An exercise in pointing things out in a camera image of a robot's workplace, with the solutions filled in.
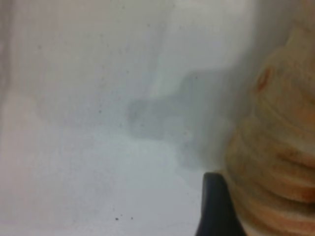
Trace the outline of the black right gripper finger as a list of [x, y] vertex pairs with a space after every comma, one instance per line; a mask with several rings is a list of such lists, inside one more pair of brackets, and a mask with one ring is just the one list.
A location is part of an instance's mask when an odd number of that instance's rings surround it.
[[202, 182], [201, 218], [196, 236], [244, 236], [226, 181], [219, 173], [205, 173]]

